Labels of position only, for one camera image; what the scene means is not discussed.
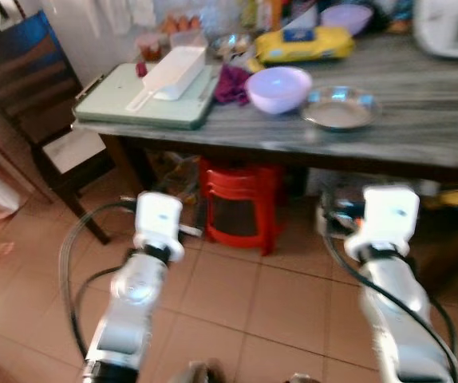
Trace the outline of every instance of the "chair backrest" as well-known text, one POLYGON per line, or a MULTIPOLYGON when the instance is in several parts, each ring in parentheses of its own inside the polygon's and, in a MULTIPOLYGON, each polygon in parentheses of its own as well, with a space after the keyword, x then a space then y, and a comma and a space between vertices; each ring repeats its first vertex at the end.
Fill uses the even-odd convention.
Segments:
POLYGON ((80 91, 42 11, 0 33, 0 113, 27 142, 66 132, 80 91))

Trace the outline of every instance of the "cutting board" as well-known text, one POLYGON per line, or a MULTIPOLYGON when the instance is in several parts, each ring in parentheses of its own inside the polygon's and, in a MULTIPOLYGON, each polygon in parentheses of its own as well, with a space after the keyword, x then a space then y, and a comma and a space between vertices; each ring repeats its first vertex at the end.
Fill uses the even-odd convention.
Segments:
POLYGON ((219 72, 218 66, 206 65, 178 100, 152 98, 137 112, 129 112, 125 109, 126 105, 142 90, 143 85, 136 75, 135 64, 121 64, 82 96, 73 113, 83 121, 142 124, 142 128, 197 129, 204 123, 219 80, 218 75, 214 77, 213 73, 219 72))

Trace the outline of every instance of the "microwave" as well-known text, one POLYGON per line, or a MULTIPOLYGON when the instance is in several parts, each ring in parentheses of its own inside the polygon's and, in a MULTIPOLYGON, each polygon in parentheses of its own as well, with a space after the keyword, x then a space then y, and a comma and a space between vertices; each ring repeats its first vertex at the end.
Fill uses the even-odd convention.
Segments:
POLYGON ((426 51, 458 57, 458 0, 416 0, 413 31, 426 51))

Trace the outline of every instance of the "lavender bowl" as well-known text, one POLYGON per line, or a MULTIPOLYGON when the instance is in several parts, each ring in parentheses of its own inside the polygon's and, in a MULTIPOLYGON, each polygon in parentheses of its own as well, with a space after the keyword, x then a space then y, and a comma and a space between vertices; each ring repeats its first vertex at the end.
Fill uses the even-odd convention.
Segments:
POLYGON ((357 4, 331 6, 322 12, 322 26, 343 26, 353 36, 361 32, 373 16, 373 10, 357 4))
POLYGON ((297 108, 309 95, 312 78, 292 66, 264 69, 245 84, 247 95, 257 109, 279 114, 297 108))

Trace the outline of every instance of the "red plastic stool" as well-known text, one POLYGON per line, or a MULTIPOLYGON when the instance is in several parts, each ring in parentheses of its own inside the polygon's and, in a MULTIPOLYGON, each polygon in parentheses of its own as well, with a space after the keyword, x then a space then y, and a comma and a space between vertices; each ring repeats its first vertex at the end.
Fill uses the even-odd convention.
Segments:
POLYGON ((274 250, 279 229, 275 222, 275 198, 281 186, 282 169, 272 166, 221 168, 202 159, 199 163, 201 194, 207 198, 208 239, 233 247, 261 247, 261 254, 274 250), (257 234, 241 236, 224 233, 213 225, 213 196, 254 204, 257 234))

